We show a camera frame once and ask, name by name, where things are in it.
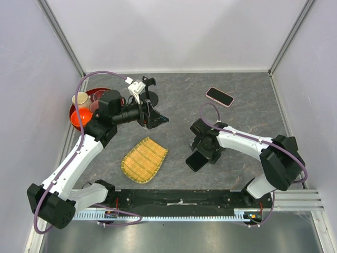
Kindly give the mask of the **black smartphone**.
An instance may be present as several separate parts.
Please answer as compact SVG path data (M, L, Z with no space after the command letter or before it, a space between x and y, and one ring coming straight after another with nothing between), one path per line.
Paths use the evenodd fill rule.
M195 151L192 155L190 155L186 160L186 164L194 171L198 172L203 166L208 163L208 159L205 158L198 151Z

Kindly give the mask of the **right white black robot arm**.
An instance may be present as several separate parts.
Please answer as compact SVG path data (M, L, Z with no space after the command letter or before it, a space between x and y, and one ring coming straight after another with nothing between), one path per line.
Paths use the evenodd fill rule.
M287 191L305 172L295 137L258 137L222 122L210 126L202 119L196 120L190 129L195 134L190 145L193 153L185 162L194 172L207 163L215 164L226 149L244 153L261 163L263 173L240 192L239 199L246 207L254 207L274 190Z

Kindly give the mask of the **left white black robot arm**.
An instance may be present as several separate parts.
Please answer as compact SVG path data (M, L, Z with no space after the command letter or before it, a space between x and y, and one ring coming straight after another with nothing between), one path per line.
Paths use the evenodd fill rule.
M119 91L105 91L73 150L40 185L33 183L27 189L37 232L38 218L63 229L78 212L97 203L103 207L115 203L115 187L103 180L82 190L73 191L73 187L90 162L117 134L118 125L132 121L152 129L169 119L155 110L149 99L127 105L122 103Z

